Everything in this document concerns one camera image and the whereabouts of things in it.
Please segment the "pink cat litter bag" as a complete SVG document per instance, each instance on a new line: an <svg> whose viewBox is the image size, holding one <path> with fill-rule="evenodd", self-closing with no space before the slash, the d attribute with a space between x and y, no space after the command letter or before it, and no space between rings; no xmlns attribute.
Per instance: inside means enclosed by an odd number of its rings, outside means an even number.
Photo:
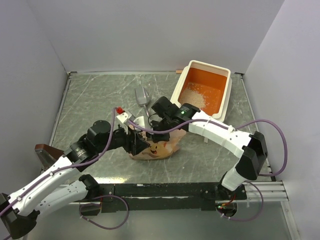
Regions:
<svg viewBox="0 0 320 240"><path fill-rule="evenodd" d="M161 160L170 157L176 151L180 149L178 146L180 140L186 135L186 131L183 129L177 129L169 133L169 141L153 142L150 138L147 138L146 132L142 131L142 138L147 141L150 146L140 152L137 155L129 154L129 157L133 160Z"/></svg>

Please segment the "grey metal litter scoop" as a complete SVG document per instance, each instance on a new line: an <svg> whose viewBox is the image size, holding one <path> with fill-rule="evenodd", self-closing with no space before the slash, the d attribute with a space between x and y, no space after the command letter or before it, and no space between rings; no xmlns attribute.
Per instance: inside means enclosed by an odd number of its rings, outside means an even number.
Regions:
<svg viewBox="0 0 320 240"><path fill-rule="evenodd" d="M150 96L149 96L145 87L138 86L135 88L135 99L136 99L137 104L140 107L143 107L146 116L149 117L150 112L148 109L148 104L150 103L151 99L150 99Z"/></svg>

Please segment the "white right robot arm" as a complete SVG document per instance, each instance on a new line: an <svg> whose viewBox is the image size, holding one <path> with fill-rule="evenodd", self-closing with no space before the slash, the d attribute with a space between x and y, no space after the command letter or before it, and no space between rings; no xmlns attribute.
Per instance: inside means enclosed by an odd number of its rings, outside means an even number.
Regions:
<svg viewBox="0 0 320 240"><path fill-rule="evenodd" d="M154 140L159 132L167 135L171 129L184 130L211 140L238 158L218 184L218 193L223 199L230 199L243 182L258 178L268 156L262 133L255 131L251 134L237 130L213 119L192 104L184 103L178 107L165 96L159 98L151 108L161 118L152 128L155 132Z"/></svg>

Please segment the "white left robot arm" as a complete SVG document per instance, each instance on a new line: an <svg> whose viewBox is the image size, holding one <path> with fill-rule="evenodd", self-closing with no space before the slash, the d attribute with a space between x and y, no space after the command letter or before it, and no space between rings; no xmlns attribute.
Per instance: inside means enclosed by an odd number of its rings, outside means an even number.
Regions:
<svg viewBox="0 0 320 240"><path fill-rule="evenodd" d="M99 185L88 174L66 188L57 188L97 162L106 151L123 148L127 153L137 155L149 147L141 135L141 131L148 131L144 125L122 116L118 116L117 121L117 128L108 121L96 121L49 169L21 189L0 195L0 219L12 239L25 236L36 226L38 219L68 203L95 200Z"/></svg>

